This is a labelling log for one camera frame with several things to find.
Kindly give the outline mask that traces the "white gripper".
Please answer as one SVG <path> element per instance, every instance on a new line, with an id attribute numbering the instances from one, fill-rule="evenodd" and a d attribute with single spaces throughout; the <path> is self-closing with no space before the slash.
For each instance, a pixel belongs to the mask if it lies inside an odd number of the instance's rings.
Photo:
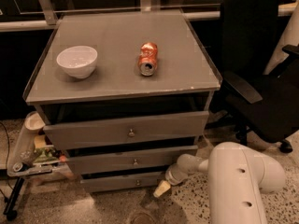
<path id="1" fill-rule="evenodd" d="M 182 172 L 179 167 L 176 164 L 172 164 L 168 167 L 168 169 L 165 172 L 165 179 L 162 180 L 156 190 L 153 192 L 153 196 L 155 198 L 159 198 L 164 193 L 166 193 L 168 190 L 171 189 L 172 186 L 176 186 L 180 183 L 182 183 L 185 179 L 188 178 L 188 175 L 184 172 Z"/>

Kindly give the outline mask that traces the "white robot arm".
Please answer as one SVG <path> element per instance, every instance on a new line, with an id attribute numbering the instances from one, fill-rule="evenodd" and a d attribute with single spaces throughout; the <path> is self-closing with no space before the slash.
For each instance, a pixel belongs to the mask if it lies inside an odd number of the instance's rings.
<path id="1" fill-rule="evenodd" d="M 153 195 L 162 196 L 195 173 L 207 173 L 211 224 L 267 224 L 261 195 L 286 185 L 278 161 L 238 143 L 222 142 L 206 160 L 180 155 Z"/>

